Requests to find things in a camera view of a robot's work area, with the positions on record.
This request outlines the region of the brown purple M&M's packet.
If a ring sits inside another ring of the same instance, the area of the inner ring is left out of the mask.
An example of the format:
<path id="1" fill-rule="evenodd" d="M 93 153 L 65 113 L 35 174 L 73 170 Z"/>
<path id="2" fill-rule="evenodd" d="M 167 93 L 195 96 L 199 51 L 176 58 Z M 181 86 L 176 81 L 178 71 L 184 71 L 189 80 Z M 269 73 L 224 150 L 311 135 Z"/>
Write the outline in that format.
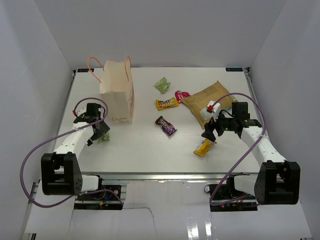
<path id="1" fill-rule="evenodd" d="M 157 126 L 160 126 L 162 131 L 168 136 L 170 137 L 171 135 L 173 135 L 177 129 L 167 120 L 165 120 L 165 118 L 163 116 L 160 116 L 156 121 L 155 124 Z"/>

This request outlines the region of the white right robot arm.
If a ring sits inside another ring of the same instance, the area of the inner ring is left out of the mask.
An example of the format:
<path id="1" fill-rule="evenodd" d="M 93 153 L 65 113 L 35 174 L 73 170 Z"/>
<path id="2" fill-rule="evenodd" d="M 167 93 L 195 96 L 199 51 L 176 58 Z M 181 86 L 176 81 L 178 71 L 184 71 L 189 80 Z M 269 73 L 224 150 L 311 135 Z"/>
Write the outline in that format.
<path id="1" fill-rule="evenodd" d="M 204 112 L 210 120 L 204 125 L 202 137 L 214 142 L 230 131 L 248 146 L 260 169 L 257 174 L 233 173 L 224 179 L 226 195 L 238 200 L 240 196 L 255 197 L 260 205 L 295 205 L 299 200 L 301 168 L 297 162 L 288 161 L 265 136 L 260 122 L 252 119 L 247 102 L 232 103 L 230 117 L 225 117 L 221 105 L 210 101 Z"/>

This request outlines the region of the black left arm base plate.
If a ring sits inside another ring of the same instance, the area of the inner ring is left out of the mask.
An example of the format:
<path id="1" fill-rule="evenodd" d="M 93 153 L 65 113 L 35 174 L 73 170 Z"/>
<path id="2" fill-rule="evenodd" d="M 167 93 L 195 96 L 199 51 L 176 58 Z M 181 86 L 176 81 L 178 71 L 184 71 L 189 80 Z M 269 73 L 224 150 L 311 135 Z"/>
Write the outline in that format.
<path id="1" fill-rule="evenodd" d="M 98 204 L 99 206 L 108 204 L 118 204 L 121 198 L 122 186 L 118 184 L 102 184 L 101 189 L 107 189 L 107 191 L 101 191 L 92 194 L 82 194 L 76 197 L 76 203 L 80 204 Z"/>

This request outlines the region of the yellow snack bar packet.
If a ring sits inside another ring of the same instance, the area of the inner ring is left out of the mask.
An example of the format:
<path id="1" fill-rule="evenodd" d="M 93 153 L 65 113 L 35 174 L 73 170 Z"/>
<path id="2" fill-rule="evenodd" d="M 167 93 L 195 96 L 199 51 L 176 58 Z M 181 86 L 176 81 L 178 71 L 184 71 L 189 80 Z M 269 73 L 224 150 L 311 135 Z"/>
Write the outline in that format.
<path id="1" fill-rule="evenodd" d="M 194 154 L 204 157 L 207 152 L 212 148 L 212 146 L 216 144 L 215 141 L 211 141 L 209 139 L 204 139 L 201 144 L 193 151 Z"/>

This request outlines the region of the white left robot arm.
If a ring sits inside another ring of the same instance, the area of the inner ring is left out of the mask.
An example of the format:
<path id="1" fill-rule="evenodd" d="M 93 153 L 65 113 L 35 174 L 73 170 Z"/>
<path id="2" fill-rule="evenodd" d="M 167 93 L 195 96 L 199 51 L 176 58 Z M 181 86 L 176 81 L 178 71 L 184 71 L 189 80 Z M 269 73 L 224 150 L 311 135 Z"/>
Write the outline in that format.
<path id="1" fill-rule="evenodd" d="M 104 108 L 98 103 L 88 103 L 75 113 L 73 128 L 52 153 L 41 158 L 41 183 L 45 195 L 76 196 L 88 192 L 94 199 L 105 196 L 106 187 L 99 183 L 97 175 L 83 175 L 78 163 L 85 146 L 92 145 L 110 130 L 101 121 Z"/>

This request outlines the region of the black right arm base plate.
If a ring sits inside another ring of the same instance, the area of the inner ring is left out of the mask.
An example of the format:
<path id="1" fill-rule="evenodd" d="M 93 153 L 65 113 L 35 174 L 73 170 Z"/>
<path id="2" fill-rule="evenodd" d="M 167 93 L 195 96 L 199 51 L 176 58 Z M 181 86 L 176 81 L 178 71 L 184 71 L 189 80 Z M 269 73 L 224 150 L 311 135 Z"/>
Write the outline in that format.
<path id="1" fill-rule="evenodd" d="M 242 196 L 245 196 L 246 194 L 241 191 L 234 191 L 231 192 L 229 190 L 228 186 L 226 184 L 223 184 L 215 196 L 212 199 L 212 203 L 222 203 L 226 201 L 232 200 L 232 202 L 217 205 L 217 206 L 211 206 L 210 211 L 222 213 L 222 212 L 248 212 L 248 211 L 257 211 L 258 210 L 258 203 L 256 202 L 256 199 L 252 195 L 248 195 L 244 199 L 236 199 Z"/>

